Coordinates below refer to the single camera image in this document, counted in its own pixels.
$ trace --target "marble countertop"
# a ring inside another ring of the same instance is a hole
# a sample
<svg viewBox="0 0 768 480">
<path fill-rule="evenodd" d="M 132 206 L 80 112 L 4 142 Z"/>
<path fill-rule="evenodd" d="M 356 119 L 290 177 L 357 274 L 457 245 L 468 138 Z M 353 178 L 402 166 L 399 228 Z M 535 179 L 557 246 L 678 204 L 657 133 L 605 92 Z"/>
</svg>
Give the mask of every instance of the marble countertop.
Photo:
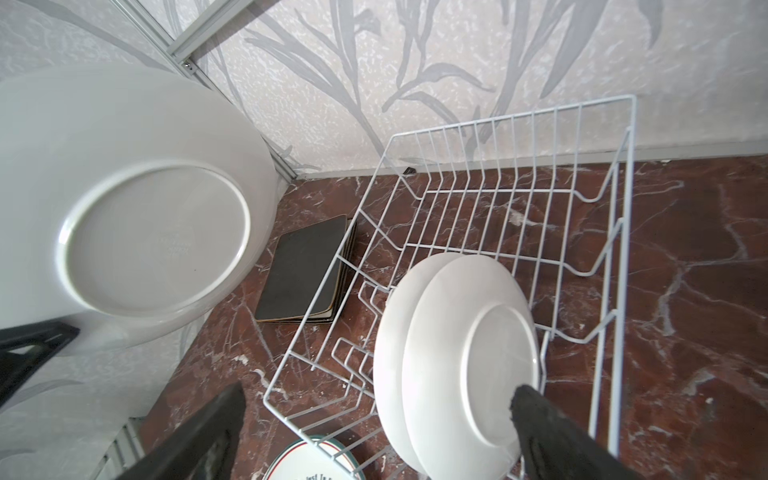
<svg viewBox="0 0 768 480">
<path fill-rule="evenodd" d="M 636 166 L 621 460 L 648 478 L 768 475 L 764 455 L 768 451 L 767 162 L 768 157 L 748 157 Z M 580 167 L 580 189 L 598 189 L 605 171 L 604 165 Z M 374 185 L 373 205 L 383 202 L 393 179 L 382 177 Z M 253 311 L 277 237 L 339 214 L 351 216 L 368 183 L 366 177 L 347 177 L 299 181 L 289 188 L 278 206 L 272 239 L 258 263 L 214 309 L 147 415 L 140 431 L 147 450 L 159 445 L 224 386 L 238 380 L 248 404 L 232 478 L 259 480 L 296 439 L 262 403 L 296 326 L 256 323 Z M 395 217 L 397 202 L 407 200 L 396 199 Z M 531 232 L 542 210 L 540 205 L 533 208 Z M 553 204 L 552 215 L 564 215 L 564 204 Z M 599 252 L 605 233 L 598 226 L 604 225 L 606 215 L 605 202 L 574 210 L 567 258 L 576 267 L 588 269 Z M 364 248 L 370 234 L 360 228 L 359 247 Z M 562 235 L 562 229 L 553 229 L 545 248 L 559 248 Z M 524 250 L 530 247 L 526 243 Z M 353 256 L 359 258 L 358 250 Z M 391 260 L 371 261 L 375 266 Z M 551 318 L 553 311 L 554 284 L 548 280 L 553 275 L 542 270 L 542 276 L 533 308 L 537 321 Z M 599 295 L 595 288 L 600 282 L 594 281 L 564 281 L 559 311 L 566 333 L 594 325 L 595 302 L 584 300 L 595 291 Z M 360 339 L 371 322 L 372 313 L 355 298 L 344 309 L 334 335 Z M 300 348 L 316 351 L 327 328 L 307 329 Z M 546 396 L 582 426 L 588 420 L 594 351 L 594 346 L 578 347 L 556 339 L 548 356 Z M 606 366 L 610 357 L 609 349 Z M 291 412 L 316 405 L 339 388 L 332 377 L 310 372 L 306 364 L 289 365 L 280 379 L 273 398 Z M 606 369 L 604 387 L 609 381 Z M 606 437 L 607 395 L 602 402 L 600 442 Z M 338 425 L 325 428 L 331 432 Z M 349 444 L 362 433 L 353 429 L 346 435 L 341 440 Z M 383 434 L 376 435 L 353 449 L 353 454 L 371 456 L 385 440 Z M 385 455 L 366 468 L 366 477 L 385 478 L 397 462 L 396 457 Z M 410 470 L 405 476 L 415 478 Z"/>
</svg>

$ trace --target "wire rack grid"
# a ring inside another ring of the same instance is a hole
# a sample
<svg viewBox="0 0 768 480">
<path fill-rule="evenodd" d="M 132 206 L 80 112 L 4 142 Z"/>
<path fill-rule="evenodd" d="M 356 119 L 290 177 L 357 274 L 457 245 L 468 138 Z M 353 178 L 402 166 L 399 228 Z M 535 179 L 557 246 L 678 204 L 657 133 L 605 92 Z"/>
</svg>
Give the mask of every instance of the wire rack grid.
<svg viewBox="0 0 768 480">
<path fill-rule="evenodd" d="M 504 264 L 527 294 L 540 341 L 542 392 L 555 343 L 594 355 L 588 433 L 598 435 L 607 396 L 607 428 L 601 428 L 607 431 L 609 452 L 617 455 L 636 109 L 637 99 L 624 95 L 394 135 L 354 213 L 359 230 L 368 231 L 359 235 L 367 243 L 351 260 L 343 257 L 350 226 L 264 394 L 264 405 L 308 443 L 345 440 L 348 446 L 335 455 L 318 450 L 337 462 L 340 455 L 356 452 L 360 463 L 351 478 L 377 460 L 392 458 L 371 378 L 372 345 L 386 297 L 429 255 L 481 254 Z M 596 150 L 610 163 L 584 168 L 580 160 Z M 421 173 L 397 173 L 403 162 Z M 377 189 L 388 194 L 373 195 Z M 302 344 L 301 336 L 316 328 L 306 321 L 336 262 L 352 274 L 342 306 L 322 342 Z M 368 315 L 360 309 L 343 318 L 345 306 L 350 310 L 355 301 Z M 574 321 L 573 312 L 587 301 L 591 307 L 579 310 L 582 317 Z M 584 312 L 594 318 L 584 318 Z M 369 323 L 364 335 L 347 338 L 340 332 L 345 323 L 363 317 Z M 608 371 L 604 360 L 611 324 Z M 281 401 L 290 384 L 287 376 L 296 371 L 292 362 L 308 366 L 323 377 L 316 384 L 326 386 L 300 409 Z M 327 387 L 328 380 L 336 387 Z M 318 431 L 327 435 L 310 438 Z M 374 448 L 361 454 L 365 444 Z M 389 464 L 386 475 L 382 465 L 381 476 L 395 478 L 407 469 L 402 461 Z M 521 475 L 521 468 L 513 471 Z M 508 476 L 517 478 L 512 472 Z"/>
</svg>

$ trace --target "leaf pattern wallpaper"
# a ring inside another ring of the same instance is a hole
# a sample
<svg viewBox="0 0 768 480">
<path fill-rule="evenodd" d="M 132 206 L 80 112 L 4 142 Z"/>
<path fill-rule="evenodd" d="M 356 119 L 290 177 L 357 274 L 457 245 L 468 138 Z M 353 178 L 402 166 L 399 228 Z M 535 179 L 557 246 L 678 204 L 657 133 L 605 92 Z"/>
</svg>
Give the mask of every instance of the leaf pattern wallpaper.
<svg viewBox="0 0 768 480">
<path fill-rule="evenodd" d="M 172 35 L 207 5 L 142 2 Z M 743 94 L 766 101 L 756 76 L 768 74 L 767 9 L 757 0 L 257 0 L 197 61 L 305 174 L 374 168 L 400 131 L 625 93 L 641 98 L 639 147 L 765 140 L 766 110 Z M 490 135 L 488 125 L 469 134 L 467 155 Z"/>
<path fill-rule="evenodd" d="M 124 61 L 172 71 L 109 0 L 0 2 L 0 81 L 52 65 Z"/>
</svg>

